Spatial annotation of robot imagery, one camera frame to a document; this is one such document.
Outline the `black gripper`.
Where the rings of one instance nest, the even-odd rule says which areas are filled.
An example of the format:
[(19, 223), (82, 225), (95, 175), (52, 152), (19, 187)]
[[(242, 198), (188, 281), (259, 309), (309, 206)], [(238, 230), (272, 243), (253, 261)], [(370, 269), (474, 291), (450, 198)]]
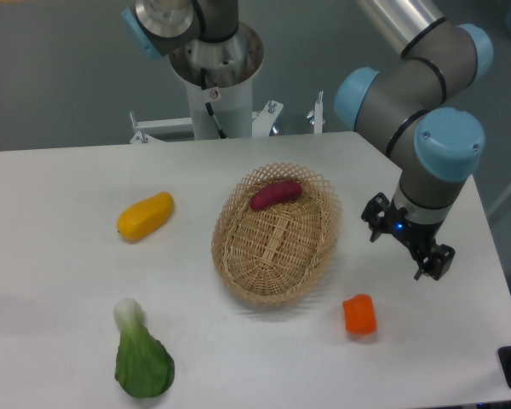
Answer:
[(384, 193), (378, 193), (367, 202), (361, 219), (370, 229), (371, 243), (391, 233), (409, 251), (418, 266), (415, 280), (423, 275), (439, 280), (449, 271), (456, 252), (448, 245), (439, 245), (435, 238), (445, 219), (445, 208), (428, 209), (408, 199), (393, 199), (390, 204)]

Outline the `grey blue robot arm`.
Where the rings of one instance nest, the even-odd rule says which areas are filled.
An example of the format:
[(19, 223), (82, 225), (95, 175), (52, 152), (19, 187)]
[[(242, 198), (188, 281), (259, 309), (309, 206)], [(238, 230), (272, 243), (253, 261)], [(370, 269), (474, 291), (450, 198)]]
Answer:
[[(493, 62), (486, 33), (452, 25), (431, 1), (363, 1), (360, 8), (399, 54), (390, 75), (361, 67), (339, 86), (336, 116), (401, 169), (392, 198), (377, 194), (362, 217), (373, 238), (394, 236), (418, 274), (440, 279), (455, 251), (435, 237), (476, 170), (485, 132), (448, 99)], [(168, 57), (184, 84), (199, 140), (266, 136), (252, 113), (252, 78), (263, 61), (258, 34), (235, 1), (135, 1), (123, 22), (145, 57)]]

